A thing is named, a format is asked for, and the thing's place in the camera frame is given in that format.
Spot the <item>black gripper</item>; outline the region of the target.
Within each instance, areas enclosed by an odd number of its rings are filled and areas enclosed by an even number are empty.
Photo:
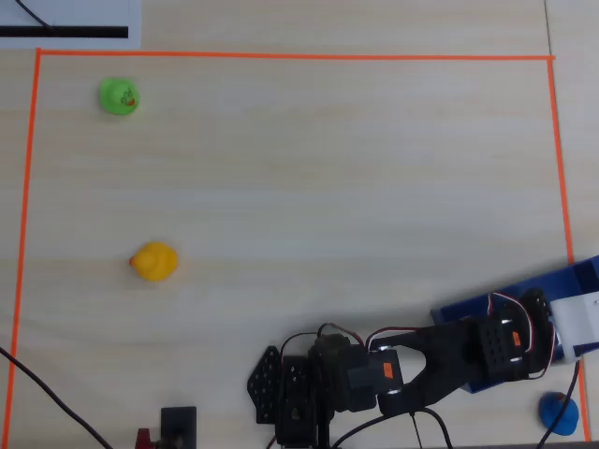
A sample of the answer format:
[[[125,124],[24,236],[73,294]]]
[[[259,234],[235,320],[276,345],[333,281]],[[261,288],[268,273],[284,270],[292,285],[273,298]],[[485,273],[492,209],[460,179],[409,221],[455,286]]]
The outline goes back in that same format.
[[[553,361],[556,330],[552,312],[541,289],[527,290],[520,298],[531,318],[531,349],[526,352],[530,377],[543,377]]]

